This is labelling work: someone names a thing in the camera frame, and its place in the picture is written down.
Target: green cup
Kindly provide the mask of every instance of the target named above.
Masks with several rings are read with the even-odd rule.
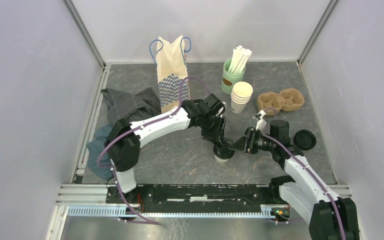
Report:
[[[227,60],[223,65],[223,78],[221,79],[221,90],[227,94],[232,93],[235,83],[242,81],[244,78],[245,68],[239,74],[231,74],[228,72],[232,59]]]

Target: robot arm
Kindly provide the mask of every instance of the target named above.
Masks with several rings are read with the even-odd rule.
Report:
[[[248,127],[243,137],[230,144],[229,140],[224,138],[226,118],[221,116],[224,111],[221,111],[222,109],[224,109],[223,103],[211,94],[205,100],[184,101],[176,113],[173,109],[143,121],[129,123],[124,119],[119,120],[105,145],[121,134],[134,130],[108,150],[121,190],[128,193],[137,185],[134,166],[139,161],[140,148],[174,131],[200,127],[202,138],[214,144],[214,154],[220,159],[231,158],[235,151],[248,154],[256,154],[259,150],[271,152],[273,160],[289,174],[271,180],[272,194],[288,202],[302,216],[309,226],[313,240],[341,239],[338,220],[333,214],[332,202],[327,194],[330,194],[334,204],[339,208],[346,239],[359,239],[356,205],[350,198],[340,198],[313,171],[303,152],[291,144],[288,122],[272,120],[267,137],[261,132],[266,124],[263,120],[265,112],[260,112],[254,118],[257,121],[256,128]],[[277,142],[285,146],[299,162]]]
[[[224,104],[214,94],[210,94],[205,100],[186,100],[178,110],[172,109],[146,120],[117,121],[105,141],[105,146],[121,134],[133,130],[108,150],[121,190],[128,193],[136,188],[134,166],[139,161],[140,149],[166,134],[201,127],[204,139],[220,146],[227,144],[223,136],[226,118],[220,116],[222,109]]]
[[[271,152],[272,158],[288,176],[272,178],[270,188],[275,197],[288,202],[308,224],[313,240],[340,240],[338,218],[330,195],[337,206],[346,240],[359,240],[357,208],[350,198],[341,198],[316,174],[303,152],[289,137],[289,123],[283,120],[270,122],[267,137],[259,129],[248,127],[244,136],[233,144],[235,150],[256,154],[259,150]],[[291,157],[277,142],[291,152]]]

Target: white paper cup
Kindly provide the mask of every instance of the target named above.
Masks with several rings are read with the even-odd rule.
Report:
[[[231,104],[230,104],[232,112],[234,112],[235,114],[242,113],[242,111],[244,111],[244,108],[247,105],[247,103],[248,103],[247,101],[246,102],[235,102],[235,100],[232,99]]]
[[[240,114],[244,111],[245,106],[251,99],[251,95],[253,94],[253,87],[251,84],[240,81],[237,82],[232,89],[231,97],[231,110],[235,114]]]
[[[235,83],[232,89],[232,94],[238,97],[239,99],[250,98],[253,94],[253,86],[246,81],[240,81]]]
[[[245,103],[245,102],[248,102],[248,101],[250,100],[250,98],[251,98],[251,96],[249,96],[249,97],[247,97],[247,98],[240,98],[240,97],[235,96],[233,93],[230,95],[230,97],[231,97],[232,99],[234,99],[235,102],[237,102],[237,103]]]
[[[214,157],[215,157],[215,160],[217,161],[217,162],[219,162],[219,163],[222,163],[222,164],[224,164],[225,162],[227,162],[227,161],[229,161],[229,159],[221,159],[221,158],[218,158],[216,155],[214,155]]]

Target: black cup lid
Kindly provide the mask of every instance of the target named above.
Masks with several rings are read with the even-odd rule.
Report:
[[[309,130],[299,130],[293,137],[293,143],[302,150],[310,150],[317,143],[316,136]]]

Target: checkered pattern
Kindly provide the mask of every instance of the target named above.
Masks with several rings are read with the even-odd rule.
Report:
[[[161,107],[179,101],[179,87],[181,81],[182,80],[179,77],[171,74],[158,83]],[[189,99],[188,82],[184,82],[182,85],[181,98],[183,101]]]

